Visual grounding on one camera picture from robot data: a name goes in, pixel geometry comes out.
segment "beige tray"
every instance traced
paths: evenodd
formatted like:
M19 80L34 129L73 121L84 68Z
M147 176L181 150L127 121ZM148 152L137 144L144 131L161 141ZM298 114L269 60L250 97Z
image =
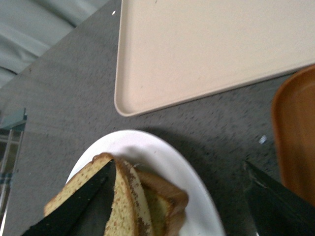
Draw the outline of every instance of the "beige tray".
M315 63L315 1L124 0L115 106L134 116Z

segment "orange tray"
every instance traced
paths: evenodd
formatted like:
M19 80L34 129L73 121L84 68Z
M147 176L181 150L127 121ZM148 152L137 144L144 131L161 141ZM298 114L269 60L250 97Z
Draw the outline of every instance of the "orange tray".
M272 123L284 186L315 206L315 65L278 89Z

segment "gray curtain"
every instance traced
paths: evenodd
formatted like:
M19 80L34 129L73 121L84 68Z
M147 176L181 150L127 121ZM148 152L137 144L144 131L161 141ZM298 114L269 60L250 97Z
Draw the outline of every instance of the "gray curtain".
M108 1L0 1L0 88Z

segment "table surface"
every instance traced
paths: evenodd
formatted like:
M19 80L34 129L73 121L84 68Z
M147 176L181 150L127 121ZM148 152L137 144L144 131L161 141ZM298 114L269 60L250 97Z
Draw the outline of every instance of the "table surface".
M23 107L28 113L3 235L19 236L42 219L44 205L93 142L113 131L139 129L169 142L196 169L227 235L254 236L242 161L280 180L270 109L288 76L122 117L114 107L120 5L108 2L0 89L1 115ZM263 135L267 140L260 144Z

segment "plastic tray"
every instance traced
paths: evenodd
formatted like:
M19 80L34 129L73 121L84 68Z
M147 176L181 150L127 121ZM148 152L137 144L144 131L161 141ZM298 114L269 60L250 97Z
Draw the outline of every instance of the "plastic tray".
M315 1L123 0L115 106L134 116L315 63Z
M315 65L281 85L272 122L284 186L315 206Z

